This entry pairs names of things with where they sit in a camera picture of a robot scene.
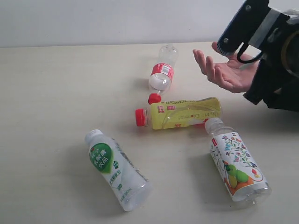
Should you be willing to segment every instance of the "white bottle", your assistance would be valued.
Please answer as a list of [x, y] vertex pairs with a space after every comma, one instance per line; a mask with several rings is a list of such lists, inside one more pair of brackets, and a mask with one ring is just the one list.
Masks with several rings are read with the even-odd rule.
[[211, 156], [234, 205], [246, 208], [263, 202], [271, 188], [240, 135], [219, 118], [210, 118], [205, 128]]
[[160, 49], [158, 61], [149, 77], [149, 89], [151, 91], [149, 104], [159, 103], [161, 95], [169, 90], [177, 58], [178, 50], [172, 44], [163, 46]]
[[121, 150], [119, 144], [100, 130], [85, 136], [89, 158], [102, 173], [121, 206], [132, 211], [143, 204], [152, 191], [152, 184], [140, 174]]

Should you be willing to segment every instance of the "bottle cap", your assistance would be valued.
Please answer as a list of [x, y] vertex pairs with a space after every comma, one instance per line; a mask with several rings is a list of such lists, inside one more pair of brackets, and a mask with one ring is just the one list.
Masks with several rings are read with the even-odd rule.
[[95, 129], [90, 131], [86, 136], [85, 136], [85, 142], [90, 145], [92, 139], [94, 136], [99, 135], [99, 134], [103, 134], [100, 130]]
[[135, 111], [136, 125], [138, 127], [145, 126], [144, 110], [138, 109]]
[[223, 124], [220, 118], [210, 118], [205, 122], [205, 129], [207, 133], [211, 132], [212, 126], [215, 124]]
[[157, 93], [152, 93], [149, 96], [149, 100], [148, 103], [149, 105], [153, 104], [153, 103], [160, 103], [161, 102], [161, 96]]

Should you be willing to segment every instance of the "white bottle cap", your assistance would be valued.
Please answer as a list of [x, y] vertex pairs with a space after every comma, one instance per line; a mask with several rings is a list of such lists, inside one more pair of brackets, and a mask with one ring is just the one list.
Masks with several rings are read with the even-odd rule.
[[220, 118], [210, 118], [205, 122], [205, 128], [206, 132], [210, 133], [212, 130], [212, 127], [216, 124], [223, 124], [222, 120]]
[[86, 136], [85, 136], [85, 142], [90, 145], [92, 139], [94, 136], [99, 135], [99, 134], [103, 134], [100, 130], [95, 129], [90, 131]]

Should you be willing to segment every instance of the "red bottle cap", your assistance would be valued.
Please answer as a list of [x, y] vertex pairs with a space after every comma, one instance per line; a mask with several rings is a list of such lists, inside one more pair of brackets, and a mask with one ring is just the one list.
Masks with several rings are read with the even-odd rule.
[[135, 111], [136, 125], [138, 127], [145, 126], [144, 110], [138, 109]]
[[149, 105], [153, 104], [153, 103], [160, 103], [161, 102], [161, 96], [157, 93], [152, 93], [149, 96], [149, 100], [148, 103]]

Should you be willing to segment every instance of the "green label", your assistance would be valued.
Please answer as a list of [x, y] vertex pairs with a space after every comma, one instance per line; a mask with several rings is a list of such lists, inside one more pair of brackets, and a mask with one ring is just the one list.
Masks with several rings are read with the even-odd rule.
[[99, 143], [91, 148], [89, 158], [93, 165], [103, 174], [110, 174], [113, 152], [109, 145]]

